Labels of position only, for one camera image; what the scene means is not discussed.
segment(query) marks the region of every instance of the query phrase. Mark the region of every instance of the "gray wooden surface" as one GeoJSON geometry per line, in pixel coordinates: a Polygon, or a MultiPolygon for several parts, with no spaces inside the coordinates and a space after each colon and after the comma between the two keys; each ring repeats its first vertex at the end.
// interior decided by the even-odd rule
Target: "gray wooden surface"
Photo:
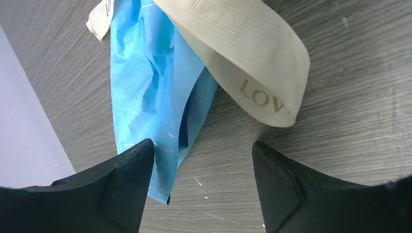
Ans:
{"type": "MultiPolygon", "coordinates": [[[[116,154],[109,38],[100,43],[85,26],[99,1],[0,0],[0,24],[77,171],[116,154]]],[[[265,126],[219,89],[171,205],[148,198],[140,232],[264,232],[250,154],[257,139],[347,181],[412,173],[412,1],[266,2],[311,58],[296,125],[265,126]]]]}

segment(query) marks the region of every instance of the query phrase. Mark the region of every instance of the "blue plastic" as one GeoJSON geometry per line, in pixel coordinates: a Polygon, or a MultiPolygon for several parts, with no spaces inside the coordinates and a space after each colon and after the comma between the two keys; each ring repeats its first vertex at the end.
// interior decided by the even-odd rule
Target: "blue plastic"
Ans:
{"type": "Polygon", "coordinates": [[[149,196],[168,204],[177,168],[209,111],[217,83],[151,0],[116,0],[110,80],[118,153],[150,138],[149,196]]]}

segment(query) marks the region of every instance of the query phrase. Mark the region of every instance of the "crumpled blue plastic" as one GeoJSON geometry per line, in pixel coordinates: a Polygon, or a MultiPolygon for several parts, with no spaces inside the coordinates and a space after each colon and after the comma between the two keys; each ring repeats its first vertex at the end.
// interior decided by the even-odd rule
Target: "crumpled blue plastic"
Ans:
{"type": "Polygon", "coordinates": [[[117,151],[153,140],[148,194],[169,204],[177,169],[206,119],[217,83],[151,0],[116,0],[110,33],[117,151]]]}

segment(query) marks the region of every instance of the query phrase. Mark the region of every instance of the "black plastic part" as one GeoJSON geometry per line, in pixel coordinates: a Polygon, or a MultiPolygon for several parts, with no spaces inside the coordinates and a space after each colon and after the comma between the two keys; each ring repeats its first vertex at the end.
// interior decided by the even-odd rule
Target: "black plastic part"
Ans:
{"type": "Polygon", "coordinates": [[[51,186],[0,187],[0,232],[138,232],[154,155],[145,139],[51,186]]]}
{"type": "Polygon", "coordinates": [[[320,173],[262,142],[252,155],[267,233],[412,233],[412,176],[369,187],[320,173]]]}

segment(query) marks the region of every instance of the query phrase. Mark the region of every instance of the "wood grain surface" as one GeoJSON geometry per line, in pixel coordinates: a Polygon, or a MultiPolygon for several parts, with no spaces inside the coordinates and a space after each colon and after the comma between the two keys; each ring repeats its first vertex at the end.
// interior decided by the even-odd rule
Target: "wood grain surface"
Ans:
{"type": "MultiPolygon", "coordinates": [[[[0,25],[76,171],[116,154],[110,38],[100,43],[85,25],[98,2],[0,0],[0,25]]],[[[266,2],[311,58],[296,124],[263,125],[218,89],[171,204],[148,198],[140,232],[264,232],[251,157],[256,140],[356,183],[412,173],[412,1],[266,2]]]]}

